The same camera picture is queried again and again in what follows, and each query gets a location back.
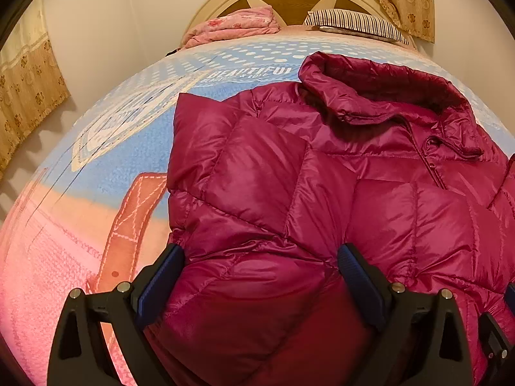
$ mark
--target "striped pillow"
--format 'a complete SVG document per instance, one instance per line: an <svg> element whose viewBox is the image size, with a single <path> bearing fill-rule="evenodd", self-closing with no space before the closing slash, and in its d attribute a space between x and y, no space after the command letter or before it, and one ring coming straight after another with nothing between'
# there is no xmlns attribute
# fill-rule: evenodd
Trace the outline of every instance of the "striped pillow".
<svg viewBox="0 0 515 386"><path fill-rule="evenodd" d="M402 42L409 45L409 41L398 31L398 29L385 19L370 16L369 14L342 10L341 8L329 8L308 12L305 25L308 26L331 26L354 32L367 33L380 36L392 41Z"/></svg>

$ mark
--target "jacket zipper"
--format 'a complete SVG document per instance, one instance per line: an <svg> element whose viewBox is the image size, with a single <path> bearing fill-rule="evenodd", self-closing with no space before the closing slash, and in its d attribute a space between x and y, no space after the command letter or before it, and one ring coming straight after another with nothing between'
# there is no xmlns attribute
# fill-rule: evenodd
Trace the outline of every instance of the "jacket zipper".
<svg viewBox="0 0 515 386"><path fill-rule="evenodd" d="M409 135L410 135L410 138L411 138L411 143L415 147L415 149L417 151L417 154L419 155L420 159L424 162L424 165L426 165L426 168L429 171L429 175L433 178L433 181L441 189L447 190L447 188L446 188L446 186L445 186L445 184L444 184L440 174L436 170L436 166L432 162L429 162L427 160L426 156L418 148L417 142L415 140L415 137L413 136L413 131L411 130L410 123L403 116L398 115L398 117L402 118L403 122L406 124L406 128L408 129L408 132L409 132Z"/></svg>
<svg viewBox="0 0 515 386"><path fill-rule="evenodd" d="M433 173L433 179L437 182L437 184L440 186L440 188L447 190L447 187L445 186L444 181L442 180L442 177L440 176L439 172L436 169L436 165L434 165L432 162L428 162L427 165L429 165L429 169Z"/></svg>

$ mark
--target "pink blanket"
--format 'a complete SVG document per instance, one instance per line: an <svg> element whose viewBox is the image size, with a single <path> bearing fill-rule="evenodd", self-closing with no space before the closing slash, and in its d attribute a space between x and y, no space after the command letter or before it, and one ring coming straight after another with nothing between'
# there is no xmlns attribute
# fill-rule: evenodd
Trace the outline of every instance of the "pink blanket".
<svg viewBox="0 0 515 386"><path fill-rule="evenodd" d="M271 35L279 30L271 6L244 8L192 27L182 38L181 48L187 49L204 43L228 41L239 37Z"/></svg>

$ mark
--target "bed sheet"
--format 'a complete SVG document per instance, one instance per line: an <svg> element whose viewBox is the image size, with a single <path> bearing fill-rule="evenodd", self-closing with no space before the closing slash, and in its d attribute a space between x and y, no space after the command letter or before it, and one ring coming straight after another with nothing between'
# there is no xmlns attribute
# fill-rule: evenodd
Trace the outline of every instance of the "bed sheet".
<svg viewBox="0 0 515 386"><path fill-rule="evenodd" d="M456 78L393 45L344 36L256 36L166 57L99 100L38 168L0 229L0 332L36 386L46 384L53 332L67 293L112 290L163 250L166 169L180 92L223 100L277 81L298 81L316 51L406 65L447 78L507 155L515 139ZM134 384L109 327L120 379Z"/></svg>

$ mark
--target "magenta down jacket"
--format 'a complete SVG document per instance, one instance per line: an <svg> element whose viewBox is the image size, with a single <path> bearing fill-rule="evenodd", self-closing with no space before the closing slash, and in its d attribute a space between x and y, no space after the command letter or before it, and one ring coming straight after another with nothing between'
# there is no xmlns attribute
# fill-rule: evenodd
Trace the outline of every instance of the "magenta down jacket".
<svg viewBox="0 0 515 386"><path fill-rule="evenodd" d="M515 172L448 81L315 53L300 83L182 94L168 168L186 266L147 336L180 386L342 386L373 339L336 265L454 292L477 384L478 317L508 339Z"/></svg>

